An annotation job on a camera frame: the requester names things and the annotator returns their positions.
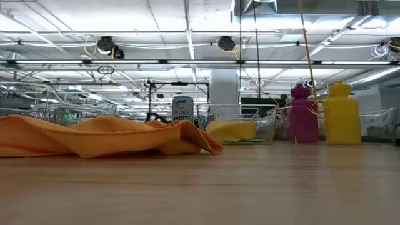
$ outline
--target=clear plastic bin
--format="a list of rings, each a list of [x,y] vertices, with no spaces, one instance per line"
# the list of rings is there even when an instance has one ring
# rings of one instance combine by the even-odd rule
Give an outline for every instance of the clear plastic bin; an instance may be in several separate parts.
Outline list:
[[[396,140],[396,126],[398,121],[398,108],[374,112],[361,112],[361,139],[364,143],[394,143]],[[289,141],[286,127],[288,109],[277,109],[275,138],[280,141]],[[320,141],[325,141],[324,115],[318,119]]]
[[[115,116],[118,107],[80,105],[66,100],[47,84],[0,82],[0,116],[23,115],[63,126],[70,126],[96,116]]]
[[[361,137],[363,142],[394,143],[398,109],[360,113]]]
[[[272,144],[275,105],[199,104],[199,128],[224,144]]]

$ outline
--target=bottle cap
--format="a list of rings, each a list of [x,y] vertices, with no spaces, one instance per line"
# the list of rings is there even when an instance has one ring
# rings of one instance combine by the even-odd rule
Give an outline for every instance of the bottle cap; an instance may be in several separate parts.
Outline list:
[[[297,84],[296,87],[291,89],[292,97],[308,97],[311,95],[310,89],[308,87],[304,87],[303,84]]]
[[[349,96],[351,94],[351,86],[343,84],[342,81],[336,81],[335,84],[329,87],[330,96]]]

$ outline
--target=ceiling panel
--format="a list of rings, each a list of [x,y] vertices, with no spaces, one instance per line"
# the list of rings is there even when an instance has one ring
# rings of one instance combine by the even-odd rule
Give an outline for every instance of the ceiling panel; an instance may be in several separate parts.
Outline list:
[[[154,17],[162,31],[184,31],[184,9],[182,5],[155,4],[151,6]]]
[[[52,1],[43,4],[75,31],[155,31],[145,4],[139,1]]]
[[[194,31],[230,31],[231,6],[228,4],[190,5],[191,28]]]
[[[232,0],[188,0],[189,4],[231,4]],[[177,0],[149,0],[150,4],[182,4]]]

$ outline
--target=white column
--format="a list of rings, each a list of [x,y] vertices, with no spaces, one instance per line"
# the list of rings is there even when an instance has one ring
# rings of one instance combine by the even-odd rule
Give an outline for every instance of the white column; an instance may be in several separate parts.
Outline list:
[[[239,77],[236,70],[211,70],[209,92],[211,104],[239,104]]]

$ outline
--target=ceiling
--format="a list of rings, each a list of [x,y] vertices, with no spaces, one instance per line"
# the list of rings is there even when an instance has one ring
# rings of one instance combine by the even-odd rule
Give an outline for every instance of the ceiling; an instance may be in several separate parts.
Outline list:
[[[125,59],[205,59],[205,60],[236,60],[232,52],[223,52],[216,47],[215,42],[220,36],[232,36],[237,46],[244,43],[239,57],[242,60],[302,60],[306,58],[306,48],[302,34],[302,24],[299,19],[290,16],[276,16],[275,19],[256,18],[257,22],[246,19],[239,23],[231,23],[232,0],[189,0],[187,11],[184,1],[173,0],[38,0],[38,1],[0,1],[1,12],[14,16],[19,22],[0,16],[0,56],[2,59],[107,59],[100,53],[90,55],[93,46],[86,51],[83,45],[94,45],[100,36],[113,36],[113,41],[124,49]],[[307,40],[311,51],[323,43],[332,34],[346,27],[354,16],[320,16],[315,20],[305,22]],[[398,25],[400,20],[386,20],[375,17],[371,21],[355,29],[343,32],[337,39],[330,42],[329,48],[324,47],[312,55],[312,60],[328,61],[397,61],[400,54],[387,52],[375,57],[376,46],[381,42],[400,35]],[[187,30],[191,31],[188,39]],[[30,32],[42,34],[47,41],[63,48],[63,51],[52,47],[43,38]],[[294,42],[282,42],[281,39]],[[23,45],[15,44],[21,40]],[[18,79],[26,76],[24,81],[52,82],[91,82],[102,74],[90,72],[85,67],[68,71],[66,66],[62,71],[18,71]],[[145,91],[143,81],[151,78],[153,81],[193,81],[194,72],[197,81],[209,79],[214,68],[209,67],[154,67],[143,71],[118,71],[111,79],[121,83],[119,87],[84,86],[90,91]],[[324,81],[346,80],[360,75],[371,68],[341,68],[314,69],[314,78],[321,85]],[[238,67],[232,67],[233,73]],[[247,67],[242,70],[243,80],[253,77],[256,80],[258,70]],[[310,79],[308,69],[288,69],[287,66],[262,68],[260,70],[262,88],[270,93],[288,93],[290,88],[300,81]],[[14,71],[2,67],[0,76],[12,79]],[[192,94],[197,101],[205,101],[206,95],[192,86],[164,86],[160,91],[198,92]],[[257,87],[251,82],[247,95],[256,94]],[[102,94],[103,97],[116,102],[125,103],[127,94]]]

